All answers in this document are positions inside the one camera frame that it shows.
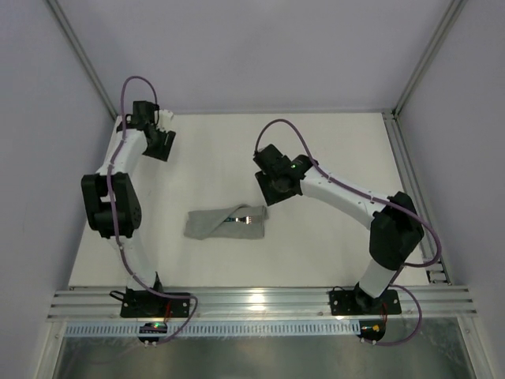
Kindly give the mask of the fork with green handle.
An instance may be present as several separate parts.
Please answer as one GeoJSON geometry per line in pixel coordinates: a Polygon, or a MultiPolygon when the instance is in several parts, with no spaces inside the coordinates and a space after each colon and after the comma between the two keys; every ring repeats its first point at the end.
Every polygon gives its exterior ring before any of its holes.
{"type": "Polygon", "coordinates": [[[243,216],[243,217],[227,217],[224,219],[224,223],[243,223],[251,224],[254,223],[255,218],[253,216],[243,216]]]}

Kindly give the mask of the grey cloth napkin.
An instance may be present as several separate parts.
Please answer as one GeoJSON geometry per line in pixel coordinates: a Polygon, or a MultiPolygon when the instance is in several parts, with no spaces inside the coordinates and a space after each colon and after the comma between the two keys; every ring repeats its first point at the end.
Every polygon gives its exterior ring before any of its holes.
{"type": "Polygon", "coordinates": [[[191,211],[185,224],[186,238],[205,240],[209,238],[232,238],[258,240],[265,236],[265,223],[269,219],[264,205],[239,204],[230,208],[191,211]],[[253,216],[254,223],[224,223],[227,217],[253,216]]]}

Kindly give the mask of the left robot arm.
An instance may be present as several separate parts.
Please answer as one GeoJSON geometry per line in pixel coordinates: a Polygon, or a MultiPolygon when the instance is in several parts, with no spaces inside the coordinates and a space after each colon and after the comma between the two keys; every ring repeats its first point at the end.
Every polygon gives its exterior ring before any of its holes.
{"type": "Polygon", "coordinates": [[[124,298],[134,298],[138,293],[159,298],[163,292],[141,241],[143,214],[132,181],[140,158],[161,162],[169,158],[176,133],[160,122],[158,104],[135,101],[133,112],[119,120],[102,165],[80,182],[89,227],[116,249],[129,275],[124,298]]]}

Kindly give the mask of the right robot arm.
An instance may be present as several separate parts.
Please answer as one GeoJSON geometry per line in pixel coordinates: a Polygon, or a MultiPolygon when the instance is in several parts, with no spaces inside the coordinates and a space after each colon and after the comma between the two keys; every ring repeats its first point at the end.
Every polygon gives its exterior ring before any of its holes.
{"type": "Polygon", "coordinates": [[[295,196],[311,197],[352,217],[369,231],[371,260],[352,290],[353,302],[361,314],[379,312],[391,281],[425,236],[411,198],[403,192],[384,203],[371,193],[362,197],[345,182],[335,184],[307,156],[291,160],[273,144],[254,152],[253,161],[260,169],[255,177],[267,205],[295,196]]]}

